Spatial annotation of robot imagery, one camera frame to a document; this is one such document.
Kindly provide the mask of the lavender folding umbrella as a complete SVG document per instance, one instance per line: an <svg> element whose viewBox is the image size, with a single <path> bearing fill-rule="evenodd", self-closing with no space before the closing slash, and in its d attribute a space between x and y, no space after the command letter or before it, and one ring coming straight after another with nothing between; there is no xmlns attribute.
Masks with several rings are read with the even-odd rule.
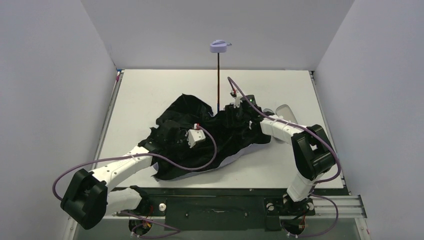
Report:
<svg viewBox="0 0 424 240"><path fill-rule="evenodd" d="M205 134L205 140L197 143L193 148L187 144L183 146L165 146L156 142L156 121L174 120L188 123L189 129L194 124ZM254 136L248 133L247 127L226 126L225 110L213 113L212 107L194 95L181 94L156 119L155 127L151 127L148 137L138 143L138 146L155 150L177 164L187 167L186 170L171 166L164 160L153 158L151 165L156 173L153 175L159 181L176 181L222 168L237 160L249 148L270 143L270 136Z"/></svg>

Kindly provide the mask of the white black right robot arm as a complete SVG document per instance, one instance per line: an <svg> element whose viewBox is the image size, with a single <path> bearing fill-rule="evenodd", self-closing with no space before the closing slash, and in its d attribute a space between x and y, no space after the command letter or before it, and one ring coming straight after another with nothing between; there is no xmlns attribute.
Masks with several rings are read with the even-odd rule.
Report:
<svg viewBox="0 0 424 240"><path fill-rule="evenodd" d="M299 125L273 111L262 110L254 95L241 95L224 107L230 123L247 127L255 137L270 136L292 147L296 175L282 197L283 210L289 215L312 211L310 199L322 177L337 165L337 156L324 129Z"/></svg>

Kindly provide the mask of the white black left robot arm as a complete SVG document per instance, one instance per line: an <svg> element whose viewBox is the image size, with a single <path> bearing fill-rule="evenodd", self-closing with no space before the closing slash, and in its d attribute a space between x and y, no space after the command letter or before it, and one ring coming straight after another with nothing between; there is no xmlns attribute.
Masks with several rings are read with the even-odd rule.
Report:
<svg viewBox="0 0 424 240"><path fill-rule="evenodd" d="M115 188L137 172L149 168L154 158L187 170L186 166L158 154L155 150L135 146L126 155L99 159L98 162L106 164L90 171L85 170L82 164L73 167L75 173L63 197L57 197L61 209L83 229L90 230L104 216L147 205L146 195L135 186L121 190Z"/></svg>

